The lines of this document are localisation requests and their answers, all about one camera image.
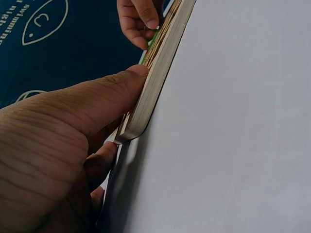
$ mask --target finger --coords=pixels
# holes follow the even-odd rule
[[[137,65],[118,74],[33,96],[31,108],[91,137],[133,109],[148,72],[147,67]]]
[[[147,31],[141,30],[141,31],[139,31],[139,33],[141,34],[141,36],[143,36],[148,41],[151,40],[155,35],[155,32],[153,32],[151,30],[147,30]]]
[[[152,0],[132,0],[141,20],[149,29],[156,29],[159,25],[159,17]]]
[[[141,36],[136,21],[129,17],[120,17],[120,24],[123,34],[137,47],[142,50],[148,49],[148,41]]]
[[[103,205],[104,194],[105,194],[105,191],[101,186],[99,186],[93,192],[91,192],[92,206],[95,212],[96,219]]]
[[[121,124],[123,116],[117,118],[112,123],[104,127],[95,135],[89,137],[88,140],[88,155],[95,153],[103,146],[104,141],[116,130]]]
[[[86,159],[84,169],[91,192],[105,181],[117,152],[116,144],[107,142],[95,154]]]

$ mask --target fish drawing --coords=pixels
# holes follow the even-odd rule
[[[24,46],[42,41],[60,29],[69,9],[68,0],[62,2],[60,6],[59,0],[48,0],[30,16],[22,36]]]
[[[34,96],[36,94],[39,93],[45,93],[46,91],[42,91],[42,90],[31,90],[31,91],[26,91],[25,93],[21,94],[18,99],[16,100],[16,102],[19,102],[21,100],[24,100],[30,96]]]

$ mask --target knuckle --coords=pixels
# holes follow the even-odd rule
[[[141,17],[150,17],[151,15],[151,9],[149,7],[141,7],[140,9],[138,9],[138,14]]]

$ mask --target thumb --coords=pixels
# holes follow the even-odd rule
[[[149,29],[159,26],[159,16],[152,0],[132,0],[139,17]]]
[[[135,106],[147,73],[147,67],[133,66],[118,74],[33,96],[28,105],[92,136]]]

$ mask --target skin wrinkle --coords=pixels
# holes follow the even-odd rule
[[[23,122],[24,122],[24,123],[27,123],[27,122],[32,123],[31,121],[27,121],[27,120],[23,120]],[[51,129],[52,127],[46,127],[46,128],[41,127],[40,121],[37,121],[37,123],[38,123],[37,125],[34,124],[33,126],[31,126],[31,127],[25,127],[24,129],[26,129],[27,131],[33,133],[35,136],[38,136],[38,137],[41,137],[41,138],[42,138],[42,137],[44,138],[44,136],[45,136],[45,134],[44,134],[44,133],[41,133],[41,132],[45,131],[45,132],[51,134],[51,137],[54,137],[54,136],[61,137],[61,139],[59,139],[60,142],[69,144],[69,145],[71,145],[71,146],[76,146],[76,145],[78,145],[78,147],[79,147],[80,145],[83,144],[83,143],[82,143],[82,140],[81,140],[80,143],[77,143],[76,141],[73,141],[72,139],[70,139],[69,137],[66,136],[66,135],[74,134],[74,133],[75,133],[74,131],[70,132],[69,130],[67,130],[67,131],[68,131],[67,133],[66,133],[66,132],[59,133],[58,130],[55,129],[55,128],[54,128],[55,130],[52,130],[52,129]],[[19,128],[21,128],[21,127],[20,127],[21,125],[18,124],[18,123],[16,123],[16,122],[12,122],[12,124],[15,124],[16,126],[18,126]],[[80,150],[85,150],[85,148],[86,148],[85,146],[84,146],[84,147],[81,146],[79,149],[80,149]]]
[[[55,162],[54,160],[50,160],[48,156],[40,156],[40,155],[37,154],[37,153],[32,153],[32,156],[34,156],[34,155],[36,155],[37,158],[39,158],[39,160],[47,160],[47,161],[51,161],[52,163]],[[34,164],[34,163],[29,163],[29,161],[27,161],[27,160],[22,160],[23,157],[14,156],[14,154],[10,154],[10,155],[7,155],[7,156],[13,157],[14,159],[16,159],[16,160],[18,160],[18,161],[20,161],[20,162],[27,163],[28,165],[33,166],[34,169],[36,169],[37,171],[42,172],[42,173],[45,174],[46,176],[53,178],[55,181],[60,181],[60,180],[58,180],[57,178],[55,178],[55,177],[51,176],[50,174],[46,173],[47,169],[42,169],[42,167],[39,166],[39,165],[36,165],[36,164]],[[70,169],[72,170],[72,166],[66,166],[66,167],[67,167],[68,169],[64,169],[65,171],[66,171],[66,170],[70,170]],[[67,183],[72,183],[71,180],[72,180],[72,177],[74,177],[74,176],[75,176],[74,174],[72,174],[72,175],[70,174],[70,176],[69,176],[69,173],[67,173],[66,177],[68,177],[68,180],[62,180],[62,181],[63,181],[63,182],[67,182]]]
[[[67,144],[70,144],[72,146],[77,146],[78,145],[78,147],[79,147],[80,145],[83,145],[82,139],[81,139],[80,143],[77,143],[76,141],[72,141],[72,139],[69,140],[69,137],[66,137],[66,135],[70,135],[70,134],[74,135],[74,134],[76,134],[76,132],[77,132],[76,129],[71,128],[72,129],[72,132],[71,132],[71,131],[68,130],[69,128],[66,127],[67,126],[66,123],[64,123],[64,122],[62,122],[60,120],[55,120],[55,119],[54,120],[50,120],[50,118],[52,118],[52,117],[46,117],[45,119],[41,119],[42,118],[41,116],[46,116],[46,114],[39,113],[39,112],[33,111],[33,110],[28,110],[28,111],[24,111],[24,115],[23,116],[15,117],[15,119],[16,119],[16,121],[19,121],[19,118],[21,118],[23,123],[28,123],[29,122],[29,123],[31,123],[32,126],[37,127],[40,131],[45,129],[45,130],[47,130],[50,133],[55,133],[57,136],[61,136],[62,137],[62,141],[65,141]]]
[[[12,186],[14,186],[14,187],[16,187],[16,188],[18,188],[18,189],[24,191],[24,192],[29,192],[29,193],[37,194],[38,196],[40,196],[40,197],[42,197],[42,198],[44,198],[44,199],[46,199],[46,200],[49,200],[49,201],[51,201],[51,202],[53,202],[53,203],[57,202],[57,199],[54,200],[54,199],[51,199],[50,197],[45,196],[45,195],[43,195],[43,194],[41,194],[41,193],[37,193],[37,192],[35,192],[35,191],[33,191],[33,190],[26,189],[26,188],[22,187],[21,185],[18,185],[18,184],[16,184],[16,183],[11,182],[11,181],[8,180],[8,179],[5,179],[5,178],[2,177],[2,176],[0,176],[0,180],[9,183],[10,185],[12,185]]]
[[[13,145],[13,146],[14,146],[16,149],[18,149],[20,152],[28,153],[29,150],[30,150],[33,154],[38,155],[39,158],[44,157],[44,158],[46,158],[48,161],[55,162],[53,159],[52,159],[52,160],[50,159],[50,158],[52,157],[52,158],[54,158],[55,160],[57,160],[57,161],[59,161],[59,162],[65,164],[66,166],[68,166],[68,168],[71,167],[72,165],[75,165],[75,163],[70,163],[70,162],[69,162],[69,161],[72,161],[73,158],[68,158],[69,161],[67,161],[67,160],[62,160],[62,159],[59,158],[59,157],[55,157],[53,151],[52,151],[52,152],[49,152],[49,154],[47,154],[45,151],[44,151],[43,154],[38,153],[38,150],[32,151],[32,148],[33,148],[33,147],[31,146],[31,144],[33,144],[33,143],[34,143],[34,144],[40,144],[41,142],[35,140],[34,138],[32,138],[32,140],[29,140],[28,136],[27,136],[27,135],[23,135],[22,133],[20,133],[20,131],[19,131],[19,132],[15,132],[15,133],[12,133],[12,132],[10,132],[10,131],[7,131],[6,134],[7,134],[7,135],[8,135],[8,134],[12,134],[12,135],[20,136],[20,137],[22,137],[22,138],[25,138],[26,141],[28,141],[28,142],[30,143],[30,145],[25,144],[25,143],[22,141],[22,139],[21,139],[21,140],[17,140],[17,141],[15,141],[14,143],[7,143],[7,145]],[[57,149],[55,149],[54,147],[52,147],[52,146],[50,146],[50,145],[45,145],[45,146],[48,147],[49,149],[52,149],[52,150],[54,150],[54,151],[57,151]],[[59,152],[61,152],[62,154],[64,154],[64,153],[66,153],[67,151],[61,151],[61,150],[59,150]]]
[[[37,178],[37,176],[33,174],[34,170],[32,170],[30,173],[25,173],[25,171],[19,170],[19,169],[17,169],[16,167],[13,167],[13,166],[9,165],[8,163],[5,163],[5,162],[3,161],[3,159],[4,159],[4,158],[2,158],[2,159],[0,160],[0,164],[3,164],[5,167],[7,167],[7,168],[9,168],[9,169],[11,169],[11,170],[13,170],[13,171],[15,171],[15,172],[22,173],[22,174],[25,175],[25,176],[29,176],[29,177],[34,178],[34,179]],[[40,173],[41,175],[44,176],[44,178],[52,179],[52,180],[54,180],[54,181],[61,182],[61,183],[65,183],[65,185],[72,185],[72,182],[70,182],[70,181],[65,181],[65,180],[58,179],[58,178],[56,178],[56,177],[51,177],[51,176],[49,176],[48,174],[44,173],[41,169],[38,169],[37,167],[33,166],[32,164],[28,164],[28,163],[21,162],[21,161],[19,161],[19,162],[20,162],[20,163],[24,163],[25,165],[28,165],[28,166],[34,168],[34,169],[35,169],[35,172]]]

